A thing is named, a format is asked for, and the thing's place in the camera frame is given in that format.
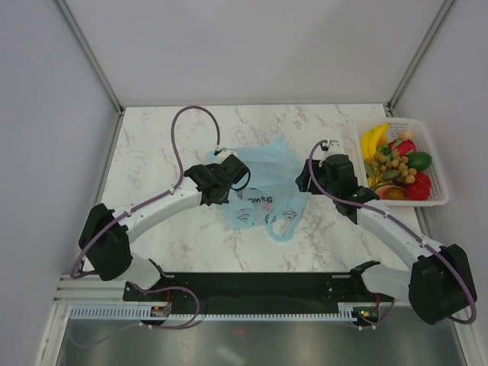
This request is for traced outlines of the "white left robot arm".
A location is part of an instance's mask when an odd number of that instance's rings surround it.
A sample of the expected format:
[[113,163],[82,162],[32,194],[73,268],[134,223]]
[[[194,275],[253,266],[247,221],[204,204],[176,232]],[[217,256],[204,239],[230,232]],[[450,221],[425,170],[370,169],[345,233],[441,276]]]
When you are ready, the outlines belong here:
[[81,258],[74,264],[73,279],[97,275],[103,281],[121,279],[135,284],[149,300],[165,296],[167,283],[158,265],[131,251],[131,244],[163,221],[201,205],[229,203],[238,183],[249,183],[249,168],[232,152],[221,152],[216,161],[194,165],[182,173],[175,187],[136,203],[109,209],[94,206],[79,239]]

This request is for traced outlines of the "light blue plastic bag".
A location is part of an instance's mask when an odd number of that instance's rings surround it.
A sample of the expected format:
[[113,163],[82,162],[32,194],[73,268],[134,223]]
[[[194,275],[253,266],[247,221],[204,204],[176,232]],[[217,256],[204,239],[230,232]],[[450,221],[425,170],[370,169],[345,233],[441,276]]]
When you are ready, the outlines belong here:
[[297,155],[281,137],[267,145],[233,148],[250,170],[220,207],[232,230],[264,227],[277,242],[293,239],[308,195],[299,191],[296,179],[303,170]]

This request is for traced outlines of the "brown fake longan bunch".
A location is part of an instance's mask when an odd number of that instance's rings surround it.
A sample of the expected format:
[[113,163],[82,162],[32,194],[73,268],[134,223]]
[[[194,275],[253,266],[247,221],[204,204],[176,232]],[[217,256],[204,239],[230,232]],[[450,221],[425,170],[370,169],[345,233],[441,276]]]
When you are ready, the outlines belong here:
[[370,188],[399,182],[411,185],[416,180],[417,171],[408,166],[412,150],[401,156],[397,150],[388,155],[377,152],[372,159],[364,160],[364,168]]

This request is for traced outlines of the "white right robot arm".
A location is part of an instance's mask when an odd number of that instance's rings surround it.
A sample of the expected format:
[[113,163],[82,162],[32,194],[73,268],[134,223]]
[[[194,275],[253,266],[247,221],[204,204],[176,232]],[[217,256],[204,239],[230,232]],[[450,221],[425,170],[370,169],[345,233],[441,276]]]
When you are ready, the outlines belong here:
[[392,214],[374,191],[359,185],[346,155],[306,159],[296,183],[301,192],[330,198],[342,216],[376,236],[406,266],[402,271],[374,260],[357,265],[348,283],[353,298],[379,293],[406,301],[430,325],[476,320],[477,293],[466,252],[418,233]]

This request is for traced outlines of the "yellow fake banana bunch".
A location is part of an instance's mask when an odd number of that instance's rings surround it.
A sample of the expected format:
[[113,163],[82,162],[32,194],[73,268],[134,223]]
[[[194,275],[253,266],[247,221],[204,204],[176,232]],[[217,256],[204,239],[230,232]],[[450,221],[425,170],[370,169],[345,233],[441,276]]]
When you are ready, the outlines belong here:
[[360,147],[363,160],[372,159],[377,152],[377,148],[387,143],[386,133],[389,127],[389,123],[380,124],[362,135]]

